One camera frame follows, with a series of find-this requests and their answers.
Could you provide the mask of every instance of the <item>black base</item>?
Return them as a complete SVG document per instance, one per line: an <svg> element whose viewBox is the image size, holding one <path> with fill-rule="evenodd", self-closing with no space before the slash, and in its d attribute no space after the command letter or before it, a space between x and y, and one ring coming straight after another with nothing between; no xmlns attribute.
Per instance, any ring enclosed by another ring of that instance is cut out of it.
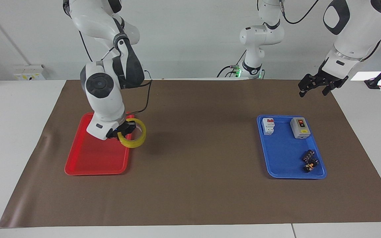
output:
<svg viewBox="0 0 381 238"><path fill-rule="evenodd" d="M367 85L369 89L380 89L377 85L372 85L374 82L372 80L364 80L364 83Z"/></svg>

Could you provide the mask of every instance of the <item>red tray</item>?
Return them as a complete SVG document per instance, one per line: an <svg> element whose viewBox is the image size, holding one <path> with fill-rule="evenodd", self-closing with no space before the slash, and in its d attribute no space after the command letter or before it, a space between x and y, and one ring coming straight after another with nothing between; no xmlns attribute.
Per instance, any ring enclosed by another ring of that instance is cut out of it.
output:
<svg viewBox="0 0 381 238"><path fill-rule="evenodd" d="M64 171L68 175L119 175L126 170L129 148L116 139L100 140L87 133L93 114L86 113L80 120Z"/></svg>

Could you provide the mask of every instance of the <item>gray switch box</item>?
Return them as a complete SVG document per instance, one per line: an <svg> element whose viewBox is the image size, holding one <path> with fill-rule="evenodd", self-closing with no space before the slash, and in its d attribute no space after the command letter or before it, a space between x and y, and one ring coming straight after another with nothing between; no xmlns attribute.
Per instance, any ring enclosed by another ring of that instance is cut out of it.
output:
<svg viewBox="0 0 381 238"><path fill-rule="evenodd" d="M290 120L290 127L292 128L293 136L296 139L306 139L311 135L308 128L307 121L304 117L294 117Z"/></svg>

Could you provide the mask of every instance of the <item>white wall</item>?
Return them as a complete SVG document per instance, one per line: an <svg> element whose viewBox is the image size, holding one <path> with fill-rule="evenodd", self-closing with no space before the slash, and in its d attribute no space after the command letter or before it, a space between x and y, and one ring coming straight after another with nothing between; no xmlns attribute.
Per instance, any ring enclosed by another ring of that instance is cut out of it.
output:
<svg viewBox="0 0 381 238"><path fill-rule="evenodd" d="M284 41L264 48L266 78L316 73L335 39L322 23L329 2L320 1L300 24L283 21ZM299 19L312 3L287 1L287 17ZM260 24L256 0L124 0L121 16L139 28L141 41L134 49L157 78L215 77L245 50L240 30ZM78 78L88 60L62 0L0 1L0 27L0 80L13 79L13 66L25 62L43 64L50 79ZM4 33L11 40L4 39ZM94 39L85 36L85 41L94 59L106 52ZM368 63L360 68L381 70L378 54Z"/></svg>

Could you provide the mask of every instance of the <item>blue tray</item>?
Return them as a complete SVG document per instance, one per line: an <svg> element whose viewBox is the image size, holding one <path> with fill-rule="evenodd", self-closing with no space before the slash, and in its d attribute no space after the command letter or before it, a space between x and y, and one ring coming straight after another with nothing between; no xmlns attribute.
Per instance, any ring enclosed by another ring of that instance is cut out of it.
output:
<svg viewBox="0 0 381 238"><path fill-rule="evenodd" d="M265 117L274 119L274 133L265 136L261 121ZM319 153L316 141L313 137L310 124L307 121L311 135L307 139L295 139L290 127L293 117L281 115L259 115L257 117L258 131L260 132L261 144L263 145L264 158L266 159L267 171L274 178L286 179L323 179L327 176L324 163ZM315 151L314 157L318 159L317 165L311 172L305 172L302 157L307 150Z"/></svg>

